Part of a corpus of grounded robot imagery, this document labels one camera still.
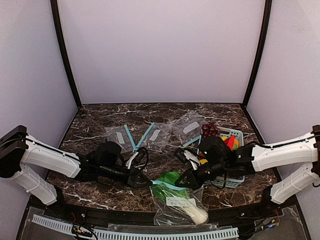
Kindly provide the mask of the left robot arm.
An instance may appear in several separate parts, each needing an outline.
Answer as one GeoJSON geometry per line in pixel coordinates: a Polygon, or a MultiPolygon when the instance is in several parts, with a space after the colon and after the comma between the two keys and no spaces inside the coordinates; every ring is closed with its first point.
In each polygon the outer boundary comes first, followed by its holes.
{"type": "Polygon", "coordinates": [[[36,165],[79,182],[96,182],[108,178],[132,188],[149,187],[152,181],[135,164],[149,162],[145,147],[124,159],[121,146],[105,141],[86,154],[63,151],[47,145],[27,133],[18,125],[0,139],[0,177],[19,184],[27,193],[37,197],[44,205],[63,202],[62,191],[46,182],[29,165],[36,165]]]}

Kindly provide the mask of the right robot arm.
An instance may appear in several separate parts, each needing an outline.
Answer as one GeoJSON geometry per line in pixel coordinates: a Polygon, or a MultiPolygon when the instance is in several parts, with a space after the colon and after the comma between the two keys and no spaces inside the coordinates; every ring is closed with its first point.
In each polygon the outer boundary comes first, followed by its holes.
{"type": "Polygon", "coordinates": [[[311,132],[300,137],[278,143],[263,145],[252,142],[231,150],[220,137],[210,136],[202,140],[198,148],[207,162],[186,170],[175,181],[175,186],[196,190],[206,181],[221,175],[241,177],[301,163],[290,176],[263,191],[268,201],[280,205],[320,181],[319,125],[314,125],[311,132]]]}

